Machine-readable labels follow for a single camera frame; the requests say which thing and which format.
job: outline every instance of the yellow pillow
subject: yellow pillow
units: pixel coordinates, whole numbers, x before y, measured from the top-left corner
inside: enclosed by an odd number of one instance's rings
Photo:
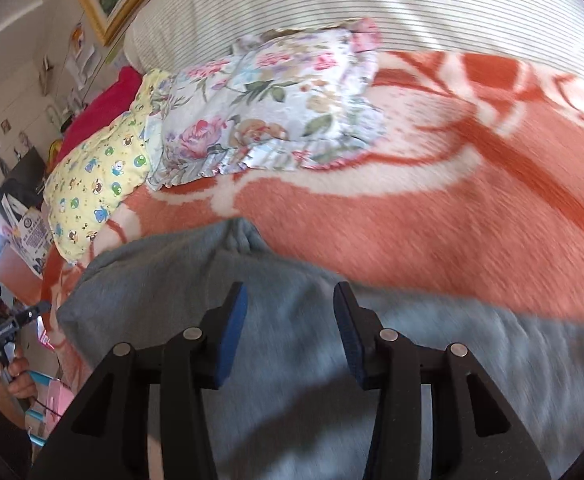
[[[144,127],[153,88],[168,76],[148,73],[130,111],[77,146],[48,178],[44,197],[59,253],[75,262],[107,218],[150,170]]]

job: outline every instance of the gray bed sheet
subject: gray bed sheet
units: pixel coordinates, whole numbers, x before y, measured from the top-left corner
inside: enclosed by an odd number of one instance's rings
[[[204,391],[222,479],[362,478],[377,392],[345,361],[329,270],[273,253],[245,219],[143,238],[101,254],[58,311],[95,367],[121,341],[162,344],[219,306],[234,281],[249,307],[232,374]],[[417,344],[463,342],[507,397],[558,478],[584,448],[584,326],[516,316],[467,298],[353,284],[362,306]],[[158,436],[156,391],[150,433]],[[429,478],[424,409],[421,478]]]

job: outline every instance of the white striped cloth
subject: white striped cloth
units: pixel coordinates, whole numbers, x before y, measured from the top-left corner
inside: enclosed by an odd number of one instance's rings
[[[370,16],[392,50],[502,54],[584,78],[583,0],[151,0],[126,35],[140,70],[225,56],[243,34]]]

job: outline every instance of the orange blanket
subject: orange blanket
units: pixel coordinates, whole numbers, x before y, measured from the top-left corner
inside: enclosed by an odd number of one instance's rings
[[[379,64],[367,95],[388,135],[372,153],[331,170],[140,187],[79,264],[52,254],[44,295],[58,308],[96,255],[130,240],[244,216],[277,253],[350,280],[584,320],[584,82],[476,54]],[[50,332],[80,387],[90,371],[54,314]]]

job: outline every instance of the silver rivet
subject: silver rivet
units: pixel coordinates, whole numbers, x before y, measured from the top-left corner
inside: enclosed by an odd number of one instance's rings
[[[190,341],[196,341],[203,335],[203,331],[198,326],[191,326],[183,331],[183,337]]]
[[[396,341],[399,338],[399,333],[391,328],[384,328],[378,333],[384,341]]]
[[[467,346],[465,346],[463,343],[454,343],[452,346],[450,346],[450,350],[452,351],[452,354],[457,357],[465,357],[468,352]]]
[[[128,355],[131,349],[132,348],[128,343],[119,343],[112,349],[112,353],[116,357],[123,357],[124,355]]]

